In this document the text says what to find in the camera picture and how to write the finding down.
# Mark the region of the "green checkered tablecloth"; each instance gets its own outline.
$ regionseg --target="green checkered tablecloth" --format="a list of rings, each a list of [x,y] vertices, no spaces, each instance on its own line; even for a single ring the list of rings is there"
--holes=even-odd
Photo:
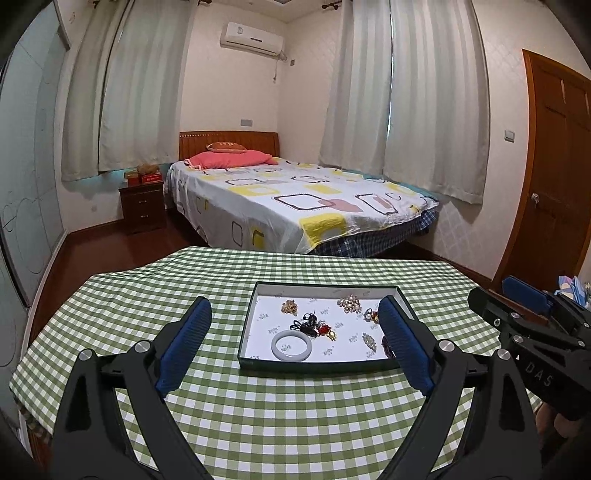
[[[398,286],[438,338],[490,354],[497,332],[473,314],[475,286],[442,262],[357,260],[190,247],[136,270],[95,275],[66,301],[19,364],[10,387],[51,433],[77,353],[128,350],[178,320],[202,295],[212,327],[181,387],[166,402],[215,478],[376,478],[423,404],[400,370],[326,378],[257,377],[236,358],[256,281]],[[138,458],[155,466],[118,392]],[[464,395],[438,465],[449,462],[470,407]]]

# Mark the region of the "white curtain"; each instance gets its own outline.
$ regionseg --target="white curtain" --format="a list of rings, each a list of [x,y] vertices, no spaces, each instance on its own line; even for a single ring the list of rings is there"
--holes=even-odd
[[[394,74],[384,174],[482,203],[489,96],[472,2],[396,0],[392,20]]]
[[[132,1],[109,62],[99,171],[178,160],[177,105],[192,4]]]
[[[125,1],[100,2],[76,56],[64,119],[61,178],[73,181],[98,175],[100,104],[105,69]]]
[[[381,174],[392,75],[389,0],[346,0],[320,162]]]

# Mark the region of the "tray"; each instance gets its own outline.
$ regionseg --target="tray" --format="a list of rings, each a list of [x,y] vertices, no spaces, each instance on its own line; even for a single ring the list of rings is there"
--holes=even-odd
[[[337,301],[354,294],[361,304],[361,313],[345,313]],[[253,371],[293,372],[326,375],[330,373],[375,372],[399,368],[382,347],[382,329],[363,318],[364,312],[378,309],[385,296],[392,295],[403,310],[415,317],[412,308],[398,287],[315,286],[257,282],[252,293],[238,348],[240,367]],[[282,313],[286,300],[295,300],[297,315]],[[274,337],[289,330],[294,320],[303,321],[305,313],[314,313],[336,333],[336,340],[319,336],[311,340],[311,353],[303,361],[282,361],[272,352]],[[370,335],[376,344],[373,352],[363,341]],[[277,348],[289,355],[304,352],[305,341],[287,336],[276,341]]]

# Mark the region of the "blue gripper pad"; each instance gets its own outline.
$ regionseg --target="blue gripper pad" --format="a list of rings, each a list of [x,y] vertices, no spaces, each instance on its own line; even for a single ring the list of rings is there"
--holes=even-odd
[[[378,317],[379,325],[408,383],[428,397],[435,384],[429,374],[429,357],[425,350],[388,297],[380,301]]]
[[[548,315],[551,303],[546,294],[515,277],[502,282],[503,295],[538,315]]]
[[[211,324],[212,305],[203,299],[190,313],[160,360],[156,390],[162,398],[180,386]]]

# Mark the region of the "sliding wardrobe door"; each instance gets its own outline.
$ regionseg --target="sliding wardrobe door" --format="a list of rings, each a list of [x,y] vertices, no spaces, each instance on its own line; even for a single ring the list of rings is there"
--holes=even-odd
[[[13,426],[18,425],[18,410],[8,382],[21,359],[22,337],[27,325],[27,310],[22,306],[3,257],[0,255],[0,410]]]
[[[57,85],[66,48],[49,4],[21,37],[0,90],[0,215],[6,263],[31,305],[63,233],[53,158]]]

